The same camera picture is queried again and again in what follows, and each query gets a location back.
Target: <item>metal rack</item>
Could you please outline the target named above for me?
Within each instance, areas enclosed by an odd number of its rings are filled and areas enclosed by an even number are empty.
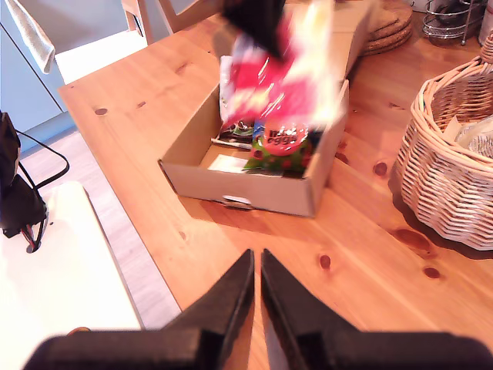
[[[454,0],[458,4],[468,5],[468,8],[459,12],[436,12],[437,7],[432,6],[437,0],[430,0],[426,4],[426,16],[423,18],[424,34],[436,39],[458,39],[462,37],[462,45],[468,32],[475,26],[481,25],[485,13],[485,0]]]

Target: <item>wire basket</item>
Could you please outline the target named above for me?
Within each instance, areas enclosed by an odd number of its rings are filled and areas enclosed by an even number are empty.
[[[431,10],[432,7],[434,8],[435,0],[430,0],[426,4],[426,16],[423,18],[424,34],[436,39],[463,37],[465,42],[465,39],[481,25],[486,4],[485,0],[458,2],[468,8],[459,12],[442,13],[437,12],[437,9]]]
[[[443,132],[493,114],[493,35],[481,56],[424,83],[397,157],[404,202],[442,237],[493,249],[493,160]]]

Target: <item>cork coaster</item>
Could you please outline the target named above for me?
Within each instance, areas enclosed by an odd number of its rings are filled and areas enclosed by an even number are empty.
[[[369,26],[369,33],[376,32],[379,29],[384,29],[385,27],[393,25],[395,22],[398,21],[397,15],[395,13],[385,10],[384,8],[379,8],[377,12],[378,13],[375,16],[375,19]]]
[[[406,28],[411,23],[413,9],[402,0],[382,0],[382,7],[397,16],[397,21],[387,27],[383,27],[368,36],[369,41],[382,39],[393,35]]]
[[[407,37],[409,37],[412,31],[412,25],[407,25],[406,28],[400,30],[397,33],[394,33],[393,35],[375,41],[368,41],[363,46],[363,54],[366,52],[371,52],[372,50],[387,48],[388,46],[400,42],[402,39],[406,39]]]
[[[387,45],[381,49],[373,49],[373,50],[367,50],[361,53],[362,56],[373,56],[375,54],[381,54],[382,52],[388,52],[391,51],[392,49],[396,49],[399,46],[403,45],[408,39],[411,38],[411,35],[413,32],[409,32],[407,36],[405,36],[403,39],[400,41],[395,42],[394,44]]]

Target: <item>white paper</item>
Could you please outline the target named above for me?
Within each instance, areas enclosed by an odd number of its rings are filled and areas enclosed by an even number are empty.
[[[248,160],[243,158],[236,158],[235,156],[225,156],[220,154],[209,166],[209,170],[231,172],[231,173],[243,173],[243,168],[247,164]]]

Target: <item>wicker basket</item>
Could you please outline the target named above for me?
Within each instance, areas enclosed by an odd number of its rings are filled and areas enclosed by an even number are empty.
[[[397,158],[404,202],[442,237],[493,249],[493,160],[444,137],[493,114],[493,35],[481,56],[424,83]]]

